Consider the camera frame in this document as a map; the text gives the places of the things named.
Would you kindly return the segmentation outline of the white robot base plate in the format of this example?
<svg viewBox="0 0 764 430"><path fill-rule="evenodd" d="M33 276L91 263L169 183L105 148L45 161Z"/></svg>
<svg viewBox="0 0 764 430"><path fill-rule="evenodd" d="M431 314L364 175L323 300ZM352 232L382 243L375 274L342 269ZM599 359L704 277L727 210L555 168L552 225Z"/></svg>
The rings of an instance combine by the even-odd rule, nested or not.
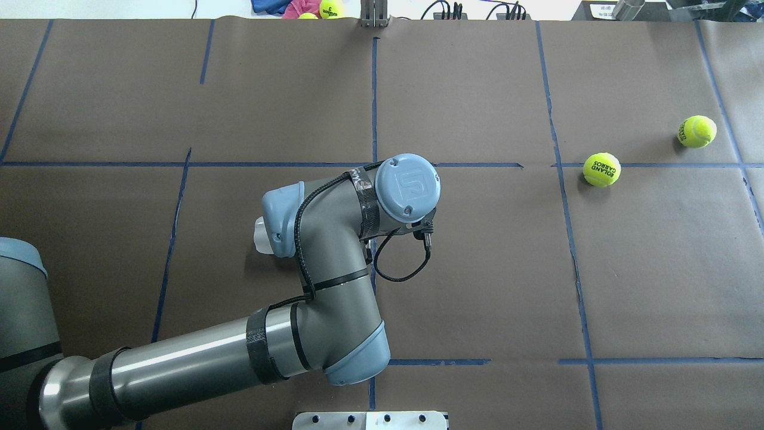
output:
<svg viewBox="0 0 764 430"><path fill-rule="evenodd" d="M312 411L299 413L292 429L450 429L447 413L423 411Z"/></svg>

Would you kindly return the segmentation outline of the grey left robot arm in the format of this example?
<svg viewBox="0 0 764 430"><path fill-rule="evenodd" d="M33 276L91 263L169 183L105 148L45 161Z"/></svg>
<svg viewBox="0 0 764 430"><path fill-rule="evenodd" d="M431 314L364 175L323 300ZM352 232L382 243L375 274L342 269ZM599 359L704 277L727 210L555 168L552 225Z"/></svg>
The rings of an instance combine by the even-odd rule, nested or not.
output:
<svg viewBox="0 0 764 430"><path fill-rule="evenodd" d="M2 238L2 428L101 429L320 369L362 383L390 360L370 240L413 234L431 256L439 175L400 154L262 198L258 251L294 259L302 294L248 317L96 359L65 357L40 253Z"/></svg>

